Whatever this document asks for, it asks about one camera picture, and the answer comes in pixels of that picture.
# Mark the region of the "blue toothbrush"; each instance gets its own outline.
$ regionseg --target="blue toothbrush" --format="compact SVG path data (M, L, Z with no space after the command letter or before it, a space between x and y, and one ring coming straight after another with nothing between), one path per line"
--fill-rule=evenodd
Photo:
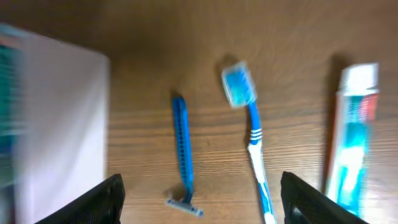
M259 185L261 207L266 224L276 223L266 174L262 161L261 120L256 104L256 91L250 71L244 62L223 70L222 80L228 101L233 108L247 106L251 117L251 137L248 145L250 158Z

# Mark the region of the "black object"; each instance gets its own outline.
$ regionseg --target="black object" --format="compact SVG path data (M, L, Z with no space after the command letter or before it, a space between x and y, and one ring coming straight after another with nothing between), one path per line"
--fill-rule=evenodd
M119 224L124 197L122 177L114 174L36 224Z
M290 172L282 174L285 224L366 224ZM36 224L120 224L125 191L115 174Z
M284 172L280 184L286 224L366 223L293 173Z

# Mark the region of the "toothpaste tube cap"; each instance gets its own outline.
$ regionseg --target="toothpaste tube cap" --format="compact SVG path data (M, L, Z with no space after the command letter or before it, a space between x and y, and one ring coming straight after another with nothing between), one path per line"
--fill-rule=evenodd
M377 63L352 65L343 71L340 89L352 93L363 93L377 86Z

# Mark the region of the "wood grain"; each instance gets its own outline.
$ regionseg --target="wood grain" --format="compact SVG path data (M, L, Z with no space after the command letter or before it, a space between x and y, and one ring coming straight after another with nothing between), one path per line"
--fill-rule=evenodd
M365 219L398 222L397 1L79 2L8 1L0 19L111 58L109 174L123 175L123 223L261 223L247 114L229 107L220 85L217 64L228 54L247 61L256 84L279 223L284 170L321 189L336 61L379 62ZM205 209L203 220L164 205L180 183L172 91L188 105L193 203Z

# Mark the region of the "toothpaste tube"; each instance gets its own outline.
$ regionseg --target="toothpaste tube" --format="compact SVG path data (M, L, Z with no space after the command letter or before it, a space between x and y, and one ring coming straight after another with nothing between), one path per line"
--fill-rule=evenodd
M369 132L377 101L376 63L346 68L337 93L337 107L326 196L347 211L361 217Z

